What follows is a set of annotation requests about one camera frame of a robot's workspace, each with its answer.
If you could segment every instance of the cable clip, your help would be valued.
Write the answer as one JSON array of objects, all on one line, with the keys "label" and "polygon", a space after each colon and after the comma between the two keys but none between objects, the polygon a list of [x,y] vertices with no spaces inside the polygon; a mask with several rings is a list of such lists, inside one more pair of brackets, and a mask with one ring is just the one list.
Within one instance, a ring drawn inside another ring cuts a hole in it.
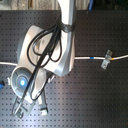
[{"label": "cable clip", "polygon": [[104,59],[104,61],[103,61],[102,64],[101,64],[101,67],[102,67],[104,70],[106,70],[108,64],[110,63],[110,60],[111,60],[111,58],[112,58],[111,56],[112,56],[112,51],[108,50],[107,53],[106,53],[106,55],[105,55],[105,59]]}]

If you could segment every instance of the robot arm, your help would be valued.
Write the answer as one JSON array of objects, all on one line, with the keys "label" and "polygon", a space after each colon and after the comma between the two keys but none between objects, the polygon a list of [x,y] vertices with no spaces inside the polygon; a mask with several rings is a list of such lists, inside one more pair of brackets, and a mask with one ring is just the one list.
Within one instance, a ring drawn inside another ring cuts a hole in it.
[{"label": "robot arm", "polygon": [[58,0],[61,20],[50,29],[32,26],[18,45],[18,64],[11,75],[11,86],[20,102],[13,115],[23,117],[24,99],[33,104],[53,74],[68,74],[74,63],[74,33],[76,22],[75,0]]}]

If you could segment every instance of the perforated table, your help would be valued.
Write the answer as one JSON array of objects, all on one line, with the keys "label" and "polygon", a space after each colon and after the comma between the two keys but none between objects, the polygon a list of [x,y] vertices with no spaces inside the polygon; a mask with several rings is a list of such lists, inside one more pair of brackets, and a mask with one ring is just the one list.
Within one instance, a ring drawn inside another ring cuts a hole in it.
[{"label": "perforated table", "polygon": [[[58,11],[0,11],[0,61],[17,62],[17,44],[31,25],[47,28]],[[128,54],[127,11],[78,11],[76,56]],[[112,61],[103,70],[101,60],[75,60],[64,77],[56,76],[45,87],[48,116],[40,116],[36,105],[28,117],[11,116],[14,93],[7,85],[13,66],[0,65],[0,127],[3,128],[127,128],[128,59]]]}]

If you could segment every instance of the black cable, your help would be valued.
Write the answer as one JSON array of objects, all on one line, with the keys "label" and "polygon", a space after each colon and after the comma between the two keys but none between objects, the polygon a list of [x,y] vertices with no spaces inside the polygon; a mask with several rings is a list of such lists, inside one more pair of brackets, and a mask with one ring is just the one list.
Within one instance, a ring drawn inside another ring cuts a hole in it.
[{"label": "black cable", "polygon": [[45,81],[43,87],[42,87],[42,88],[40,89],[40,91],[37,93],[38,95],[36,96],[36,98],[33,98],[33,97],[32,97],[32,92],[33,92],[33,90],[34,90],[34,86],[32,87],[31,92],[30,92],[30,97],[31,97],[31,99],[32,99],[33,101],[36,101],[36,100],[40,97],[40,95],[41,95],[42,92],[44,91],[44,88],[45,88],[46,84],[48,83],[48,79],[49,79],[52,75],[53,75],[53,73],[51,73],[51,74],[47,77],[47,79],[46,79],[46,81]]},{"label": "black cable", "polygon": [[[21,105],[22,105],[22,103],[23,103],[23,101],[24,101],[24,98],[25,98],[25,96],[26,96],[26,93],[27,93],[29,87],[31,86],[32,89],[34,88],[34,83],[35,83],[35,80],[36,80],[36,76],[37,76],[38,71],[39,71],[39,69],[40,69],[40,67],[41,67],[41,64],[42,64],[42,62],[43,62],[45,56],[47,55],[47,53],[49,53],[49,51],[50,51],[51,48],[53,47],[53,44],[54,44],[54,42],[56,41],[57,37],[59,36],[60,28],[59,28],[57,25],[52,26],[50,29],[44,30],[44,31],[40,32],[39,34],[37,34],[37,35],[32,39],[32,41],[30,42],[30,44],[29,44],[29,46],[28,46],[28,49],[27,49],[27,57],[28,57],[30,63],[31,63],[33,66],[35,66],[35,69],[34,69],[32,75],[31,75],[31,77],[30,77],[30,79],[29,79],[29,81],[28,81],[28,85],[27,85],[27,87],[25,88],[25,91],[24,91],[23,96],[22,96],[22,98],[21,98],[21,100],[20,100],[20,102],[19,102],[18,107],[16,108],[15,111],[12,110],[12,115],[13,115],[13,116],[15,116],[15,115],[17,114],[17,112],[19,111],[19,109],[20,109],[20,107],[21,107]],[[33,64],[32,61],[31,61],[31,59],[30,59],[30,57],[29,57],[29,49],[30,49],[30,46],[32,45],[33,42],[36,42],[37,40],[39,40],[40,38],[42,38],[43,36],[45,36],[45,35],[47,35],[48,33],[51,33],[51,32],[53,32],[52,37],[51,37],[51,39],[50,39],[48,45],[47,45],[46,48],[44,49],[43,53],[41,54],[41,56],[40,56],[40,58],[39,58],[39,60],[38,60],[38,62],[37,62],[37,65]]]},{"label": "black cable", "polygon": [[[61,58],[61,55],[62,55],[62,45],[61,45],[61,38],[60,38],[60,37],[61,37],[61,35],[57,37],[57,40],[55,41],[54,46],[53,46],[53,48],[52,48],[52,51],[47,54],[47,55],[49,56],[49,59],[50,59],[51,61],[53,61],[53,62],[58,62],[58,61],[60,60],[60,58]],[[53,52],[54,52],[54,49],[55,49],[56,45],[58,44],[58,41],[59,41],[59,45],[60,45],[60,54],[59,54],[59,57],[58,57],[56,60],[53,60],[53,59],[51,58],[51,56],[52,56],[52,54],[53,54]],[[35,43],[33,44],[33,52],[34,52],[34,54],[36,54],[37,56],[41,56],[40,53],[38,53],[38,52],[35,51],[35,46],[37,45],[37,43],[39,43],[39,42],[35,42]]]}]

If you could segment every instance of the wire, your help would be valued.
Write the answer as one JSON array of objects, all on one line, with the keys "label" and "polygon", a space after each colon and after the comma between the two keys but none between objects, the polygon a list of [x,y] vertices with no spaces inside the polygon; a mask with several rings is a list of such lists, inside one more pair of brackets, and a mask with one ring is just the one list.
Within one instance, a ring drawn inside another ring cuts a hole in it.
[{"label": "wire", "polygon": [[104,57],[75,57],[76,60],[86,60],[86,59],[94,59],[94,60],[104,60]]},{"label": "wire", "polygon": [[124,58],[127,58],[127,57],[128,57],[128,55],[124,55],[124,56],[112,58],[111,60],[119,60],[119,59],[124,59]]},{"label": "wire", "polygon": [[2,65],[12,65],[12,66],[16,66],[16,63],[10,63],[10,62],[0,62],[0,64]]},{"label": "wire", "polygon": [[40,89],[40,91],[36,94],[36,97],[35,97],[35,98],[32,97],[32,92],[33,92],[33,90],[34,90],[34,86],[33,86],[32,90],[31,90],[31,92],[30,92],[30,97],[31,97],[31,99],[32,99],[33,101],[36,101],[36,100],[39,98],[39,96],[42,94],[42,92],[44,91],[44,87],[45,87],[46,84],[48,83],[48,79],[49,79],[52,75],[53,75],[53,73],[51,73],[51,74],[47,77],[47,79],[46,79],[46,81],[45,81],[43,87],[42,87],[42,88]]},{"label": "wire", "polygon": [[[120,57],[115,57],[111,58],[110,60],[119,60],[119,59],[124,59],[128,58],[128,55],[120,56]],[[104,60],[105,57],[75,57],[76,60],[86,60],[86,59],[94,59],[94,60]]]},{"label": "wire", "polygon": [[[19,111],[19,109],[20,109],[20,107],[21,107],[21,105],[22,105],[22,103],[23,103],[23,101],[24,101],[24,98],[25,98],[25,96],[26,96],[26,93],[27,93],[29,87],[31,86],[31,89],[34,88],[34,85],[35,85],[34,83],[35,83],[35,80],[36,80],[36,76],[37,76],[37,74],[38,74],[39,69],[42,67],[41,64],[42,64],[42,62],[43,62],[45,56],[46,56],[48,53],[52,53],[52,51],[54,51],[54,50],[53,50],[53,49],[54,49],[54,43],[57,41],[58,36],[60,36],[60,32],[61,32],[60,28],[59,28],[57,25],[54,25],[54,26],[52,26],[50,29],[44,30],[44,31],[40,32],[39,34],[37,34],[37,35],[32,39],[32,41],[30,42],[30,44],[29,44],[29,46],[28,46],[28,49],[27,49],[27,57],[28,57],[28,60],[30,61],[30,63],[31,63],[33,66],[35,66],[35,69],[34,69],[32,75],[31,75],[31,77],[30,77],[30,79],[29,79],[29,81],[28,81],[28,85],[27,85],[26,88],[25,88],[25,91],[24,91],[24,93],[23,93],[23,95],[22,95],[22,98],[21,98],[21,100],[20,100],[20,102],[19,102],[18,107],[16,108],[15,111],[12,110],[12,115],[15,116],[15,115],[17,114],[17,112]],[[47,44],[46,48],[44,49],[44,51],[42,52],[42,54],[41,54],[41,56],[40,56],[40,58],[39,58],[37,64],[35,65],[35,64],[31,61],[31,59],[30,59],[30,57],[29,57],[29,49],[30,49],[30,46],[31,46],[33,43],[37,42],[39,39],[41,39],[43,36],[45,36],[45,35],[47,35],[47,34],[49,34],[49,33],[53,33],[52,36],[51,36],[51,39],[50,39],[49,43]],[[37,96],[36,98],[38,98],[38,97],[41,95],[43,89],[44,89],[44,88],[42,88],[42,90],[39,92],[39,94],[38,94],[38,96]]]}]

